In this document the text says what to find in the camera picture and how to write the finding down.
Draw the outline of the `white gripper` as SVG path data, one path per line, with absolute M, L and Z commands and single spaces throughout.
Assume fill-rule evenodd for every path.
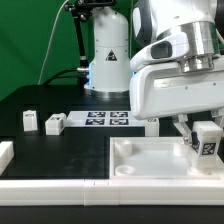
M 214 122 L 224 128 L 224 61 L 216 61 L 211 71 L 187 74 L 176 62 L 146 66 L 131 79 L 130 106 L 138 120 L 174 115 L 174 126 L 190 145 L 186 114 L 212 110 Z

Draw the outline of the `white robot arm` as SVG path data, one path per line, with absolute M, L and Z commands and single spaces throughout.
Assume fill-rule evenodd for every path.
M 128 94 L 137 120 L 178 116 L 224 107 L 224 55 L 217 29 L 224 0 L 138 0 L 134 36 L 142 49 L 124 52 L 124 21 L 96 7 L 95 56 L 85 92 L 111 98 Z

